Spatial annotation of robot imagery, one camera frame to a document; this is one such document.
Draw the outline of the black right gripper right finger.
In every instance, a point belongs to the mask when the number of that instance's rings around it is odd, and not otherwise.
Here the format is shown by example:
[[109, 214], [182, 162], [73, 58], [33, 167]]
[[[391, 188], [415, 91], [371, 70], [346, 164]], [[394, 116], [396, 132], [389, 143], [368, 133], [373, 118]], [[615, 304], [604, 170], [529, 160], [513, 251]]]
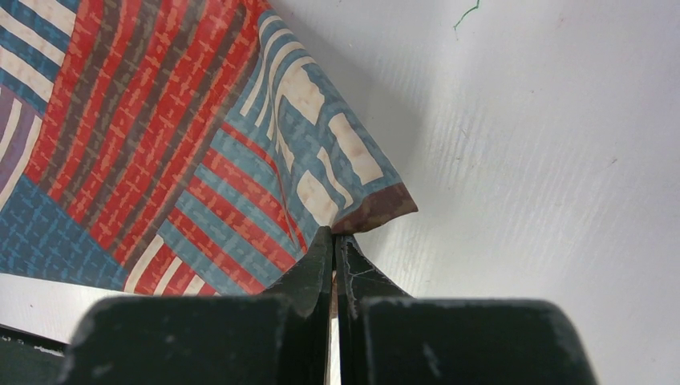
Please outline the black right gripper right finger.
[[551, 302], [414, 298], [352, 236], [334, 241], [344, 384], [594, 384], [579, 335]]

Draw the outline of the striped patchwork placemat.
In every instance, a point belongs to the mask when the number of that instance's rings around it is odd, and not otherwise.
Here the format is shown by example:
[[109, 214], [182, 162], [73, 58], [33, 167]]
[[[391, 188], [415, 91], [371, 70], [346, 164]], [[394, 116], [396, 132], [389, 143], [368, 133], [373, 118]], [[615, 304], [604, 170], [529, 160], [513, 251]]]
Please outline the striped patchwork placemat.
[[266, 1], [1, 4], [1, 271], [258, 294], [417, 209]]

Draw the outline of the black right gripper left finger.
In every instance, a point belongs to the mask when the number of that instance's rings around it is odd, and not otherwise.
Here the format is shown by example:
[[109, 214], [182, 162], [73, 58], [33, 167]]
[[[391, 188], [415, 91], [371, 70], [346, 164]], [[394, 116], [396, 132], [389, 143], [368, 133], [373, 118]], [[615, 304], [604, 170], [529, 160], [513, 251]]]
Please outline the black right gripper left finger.
[[80, 321], [59, 384], [323, 384], [334, 241], [250, 296], [121, 296]]

